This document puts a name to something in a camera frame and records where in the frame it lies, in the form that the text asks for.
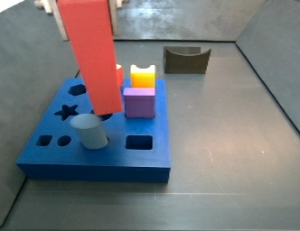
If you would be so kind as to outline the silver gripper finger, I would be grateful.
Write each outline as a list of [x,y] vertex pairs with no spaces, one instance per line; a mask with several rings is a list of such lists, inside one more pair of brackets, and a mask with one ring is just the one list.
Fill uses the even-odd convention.
[[56,21],[56,28],[63,41],[69,40],[60,12],[56,5],[56,0],[34,0],[34,5],[39,10],[44,10],[47,15],[52,15]]
[[118,9],[130,2],[130,0],[107,0],[109,2],[109,14],[113,34],[119,35],[119,19]]

